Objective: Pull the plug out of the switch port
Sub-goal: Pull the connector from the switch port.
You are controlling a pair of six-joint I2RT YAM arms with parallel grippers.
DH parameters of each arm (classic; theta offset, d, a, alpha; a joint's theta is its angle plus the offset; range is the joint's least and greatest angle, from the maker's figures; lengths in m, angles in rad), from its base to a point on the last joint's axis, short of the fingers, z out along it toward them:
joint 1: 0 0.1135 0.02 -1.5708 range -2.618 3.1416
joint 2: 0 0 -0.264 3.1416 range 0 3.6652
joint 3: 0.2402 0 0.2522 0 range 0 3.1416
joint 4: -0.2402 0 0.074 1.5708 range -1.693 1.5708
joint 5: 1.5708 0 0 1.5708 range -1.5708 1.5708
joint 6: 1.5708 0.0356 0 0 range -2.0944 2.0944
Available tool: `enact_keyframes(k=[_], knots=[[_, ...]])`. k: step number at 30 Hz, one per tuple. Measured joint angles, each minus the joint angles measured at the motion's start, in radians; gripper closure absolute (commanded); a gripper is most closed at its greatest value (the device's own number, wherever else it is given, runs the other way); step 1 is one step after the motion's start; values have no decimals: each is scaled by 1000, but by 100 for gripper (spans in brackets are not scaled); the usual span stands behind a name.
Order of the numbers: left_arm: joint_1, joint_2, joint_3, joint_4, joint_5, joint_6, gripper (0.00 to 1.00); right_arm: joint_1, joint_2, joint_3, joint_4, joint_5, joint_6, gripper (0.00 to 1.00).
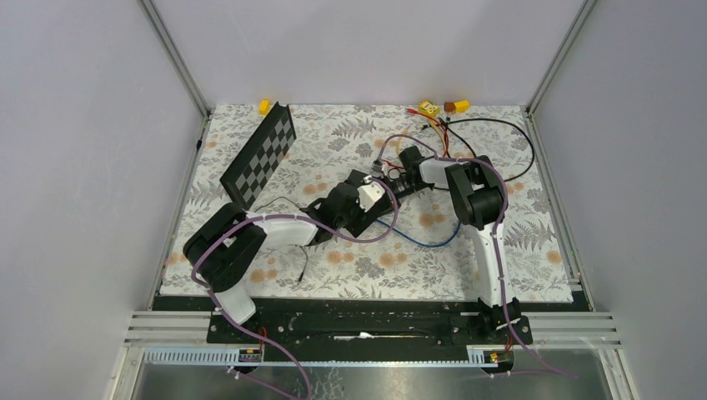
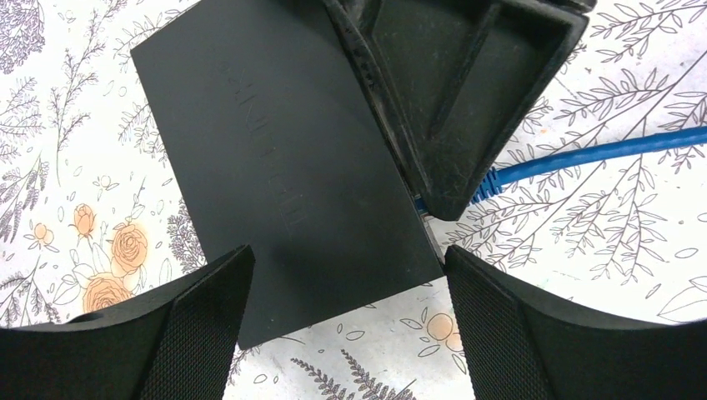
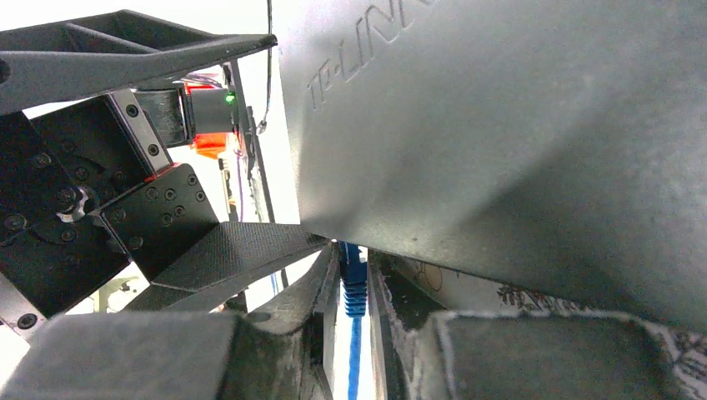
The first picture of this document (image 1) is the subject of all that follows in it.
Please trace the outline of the black network switch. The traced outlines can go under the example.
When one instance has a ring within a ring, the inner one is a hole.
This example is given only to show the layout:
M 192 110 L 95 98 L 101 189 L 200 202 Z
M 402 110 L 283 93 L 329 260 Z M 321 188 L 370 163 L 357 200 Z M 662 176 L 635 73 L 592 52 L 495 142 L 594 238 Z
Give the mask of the black network switch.
M 380 182 L 371 181 L 364 172 L 352 170 L 345 182 L 354 186 L 359 195 L 345 226 L 357 238 L 378 218 L 393 211 L 393 200 Z

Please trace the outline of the black power adapter with cord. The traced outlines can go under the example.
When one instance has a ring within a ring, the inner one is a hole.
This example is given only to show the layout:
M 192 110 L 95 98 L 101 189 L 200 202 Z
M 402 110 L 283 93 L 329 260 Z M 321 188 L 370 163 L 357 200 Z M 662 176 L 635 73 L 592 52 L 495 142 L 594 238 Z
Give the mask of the black power adapter with cord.
M 271 230 L 268 232 L 268 235 L 274 235 L 274 238 L 269 237 L 266 240 L 266 245 L 270 246 L 271 248 L 278 248 L 283 246 L 298 246 L 303 251 L 305 256 L 305 263 L 302 272 L 300 273 L 297 280 L 297 283 L 301 283 L 303 281 L 303 276 L 306 271 L 306 267 L 308 266 L 308 254 L 304 249 L 306 244 L 303 239 L 297 239 L 295 236 L 298 233 L 304 232 L 303 222 L 294 219 L 279 219 L 274 220 L 272 223 L 269 224 L 269 226 Z

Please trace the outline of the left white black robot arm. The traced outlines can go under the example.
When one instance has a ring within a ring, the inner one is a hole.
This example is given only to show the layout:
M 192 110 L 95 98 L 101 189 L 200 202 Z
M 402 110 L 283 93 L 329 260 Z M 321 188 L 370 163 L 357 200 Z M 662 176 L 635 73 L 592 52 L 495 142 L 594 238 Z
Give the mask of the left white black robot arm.
M 398 212 L 399 200 L 378 180 L 359 186 L 341 182 L 327 197 L 292 213 L 252 212 L 230 202 L 187 240 L 183 255 L 192 279 L 228 319 L 227 332 L 246 343 L 258 334 L 259 322 L 244 277 L 260 252 L 316 246 L 332 237 L 362 243 L 361 233 L 376 219 Z

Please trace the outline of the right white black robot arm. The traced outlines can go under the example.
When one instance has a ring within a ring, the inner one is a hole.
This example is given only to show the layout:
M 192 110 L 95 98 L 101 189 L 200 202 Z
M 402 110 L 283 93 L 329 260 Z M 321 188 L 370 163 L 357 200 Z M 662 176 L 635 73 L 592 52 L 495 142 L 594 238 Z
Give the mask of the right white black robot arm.
M 486 342 L 501 342 L 522 317 L 519 301 L 505 282 L 503 220 L 508 199 L 504 180 L 485 155 L 425 157 L 410 146 L 399 159 L 404 171 L 393 180 L 396 198 L 425 188 L 445 189 L 459 223 L 474 229 L 471 240 L 480 278 L 478 331 Z

